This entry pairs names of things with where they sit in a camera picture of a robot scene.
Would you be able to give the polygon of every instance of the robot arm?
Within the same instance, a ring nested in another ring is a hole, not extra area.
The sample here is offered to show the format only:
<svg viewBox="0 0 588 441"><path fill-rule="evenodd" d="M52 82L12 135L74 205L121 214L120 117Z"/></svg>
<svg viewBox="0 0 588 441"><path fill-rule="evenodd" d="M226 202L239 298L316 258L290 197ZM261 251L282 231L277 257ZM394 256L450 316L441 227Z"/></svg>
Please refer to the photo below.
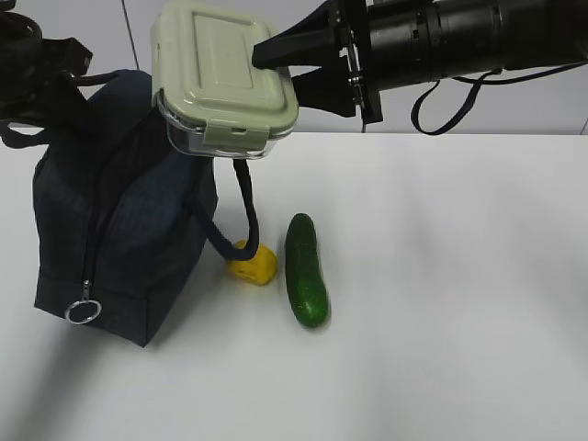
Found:
<svg viewBox="0 0 588 441"><path fill-rule="evenodd" d="M344 117L359 106L364 124L383 120L381 90L587 60L588 0L327 0L253 57L318 66L294 79L300 105Z"/></svg>

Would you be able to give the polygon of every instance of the metal ring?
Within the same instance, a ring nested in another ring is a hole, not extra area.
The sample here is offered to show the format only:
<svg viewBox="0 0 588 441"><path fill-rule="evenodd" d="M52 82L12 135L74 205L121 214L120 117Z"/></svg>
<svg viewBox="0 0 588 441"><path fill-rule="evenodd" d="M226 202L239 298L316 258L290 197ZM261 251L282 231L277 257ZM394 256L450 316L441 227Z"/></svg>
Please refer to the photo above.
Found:
<svg viewBox="0 0 588 441"><path fill-rule="evenodd" d="M72 311L77 308L78 306L81 305L87 305L87 304L92 304L94 306L96 306L96 312L94 312L94 314L87 316L85 319L77 322L75 320L72 320L71 318L71 313ZM102 312L102 305L100 304L99 301L96 300L78 300L75 301L74 303L72 303L69 308L65 311L65 320L67 320L69 323L71 324L86 324L86 323L90 323L92 321L94 321L96 319L96 317L98 315L100 315L100 312Z"/></svg>

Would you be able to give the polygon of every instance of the zipper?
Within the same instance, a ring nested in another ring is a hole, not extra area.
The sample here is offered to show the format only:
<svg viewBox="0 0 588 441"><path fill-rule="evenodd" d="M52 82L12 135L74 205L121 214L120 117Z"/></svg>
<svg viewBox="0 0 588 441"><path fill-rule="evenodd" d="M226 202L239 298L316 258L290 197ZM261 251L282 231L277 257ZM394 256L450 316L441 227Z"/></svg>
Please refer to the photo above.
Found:
<svg viewBox="0 0 588 441"><path fill-rule="evenodd" d="M151 112L147 118L130 132L130 138L123 139L124 146L114 147L104 159L100 168L96 172L94 185L92 188L92 203L90 209L90 217L88 219L88 228L85 241L84 263L82 266L81 277L81 300L74 302L66 312L66 318L69 322L69 312L71 309L84 303L95 304L96 313L86 318L83 322L72 322L74 324L82 324L93 321L100 313L102 306L99 302L91 300L92 290L95 285L96 266L98 255L104 237L108 231L108 227L112 221L117 206L122 199L123 194L130 187L130 185L143 173L149 170L153 165L158 164L171 151L172 147L167 142L165 131L162 130L161 116L155 112ZM150 152L146 152L144 144L151 144ZM135 152L135 155L128 158L122 158L117 173L109 175L114 161L120 156L135 148L140 154ZM114 183L111 188L104 188L105 183Z"/></svg>

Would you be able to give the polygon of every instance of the food container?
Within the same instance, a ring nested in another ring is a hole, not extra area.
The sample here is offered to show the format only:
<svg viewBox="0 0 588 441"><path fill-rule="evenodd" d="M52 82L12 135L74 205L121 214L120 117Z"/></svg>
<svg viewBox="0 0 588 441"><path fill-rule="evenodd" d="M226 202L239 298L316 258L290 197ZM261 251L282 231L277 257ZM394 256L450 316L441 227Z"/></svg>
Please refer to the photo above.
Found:
<svg viewBox="0 0 588 441"><path fill-rule="evenodd" d="M256 69L254 45L275 35L257 17L175 0L152 28L153 104L182 153L255 159L298 118L288 69Z"/></svg>

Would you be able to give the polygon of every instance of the black strap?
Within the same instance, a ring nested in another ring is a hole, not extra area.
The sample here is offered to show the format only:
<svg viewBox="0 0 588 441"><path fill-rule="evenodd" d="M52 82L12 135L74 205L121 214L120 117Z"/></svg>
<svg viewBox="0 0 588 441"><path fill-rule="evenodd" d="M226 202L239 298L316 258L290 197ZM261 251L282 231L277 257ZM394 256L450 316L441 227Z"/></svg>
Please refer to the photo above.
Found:
<svg viewBox="0 0 588 441"><path fill-rule="evenodd" d="M572 69L577 69L579 67L583 67L587 65L586 62L579 62L576 64L571 64L569 66L561 66L556 67L555 69L550 69L548 71L532 73L530 75L525 76L517 76L516 78L506 78L505 80L488 80L482 82L483 85L516 85L518 83L524 83L526 81L537 80L538 78L545 78L546 76L551 76L555 74L561 74L563 72L568 72ZM477 81L475 78L466 78L465 76L456 76L453 78L456 81L461 83L466 83L468 85L475 85Z"/></svg>
<svg viewBox="0 0 588 441"><path fill-rule="evenodd" d="M26 147L49 143L50 136L46 130L42 130L35 135L26 135L10 129L9 124L8 121L0 121L0 138L2 138L6 147L10 147L11 149L24 149Z"/></svg>
<svg viewBox="0 0 588 441"><path fill-rule="evenodd" d="M105 85L120 75L120 71L101 73L99 75L77 76L72 78L73 85L88 87L91 85Z"/></svg>
<svg viewBox="0 0 588 441"><path fill-rule="evenodd" d="M189 207L205 236L222 257L226 260L251 260L257 253L257 248L259 248L259 223L254 208L254 191L251 185L251 176L249 175L247 162L243 159L235 159L232 161L232 165L235 169L235 174L237 174L247 220L249 222L249 238L243 249L234 247L231 241L222 235L219 228L214 224L198 201L198 198L193 198Z"/></svg>
<svg viewBox="0 0 588 441"><path fill-rule="evenodd" d="M445 124L440 129L427 131L421 127L421 122L419 121L419 114L421 112L421 106L423 105L423 102L441 84L440 81L437 81L433 87L431 87L428 91L426 91L424 94L422 94L419 97L419 99L417 99L416 102L414 103L413 111L411 112L411 121L413 122L414 127L417 130L419 130L421 133L424 133L425 135L437 136L437 135L442 135L444 133L447 133L448 131L450 131L451 129L456 127L459 124L459 122L461 120L463 120L466 117L466 115L468 115L468 113L473 109L474 104L476 104L476 98L478 97L478 93L480 92L481 87L483 86L484 80L490 75L498 75L500 73L501 73L501 70L494 70L491 72L487 72L484 75L482 75L480 78L478 78L477 80L474 80L474 85L470 89L468 96L466 97L466 100L464 101L463 105L458 110L458 112L453 116L453 118L450 119L447 122L447 124Z"/></svg>

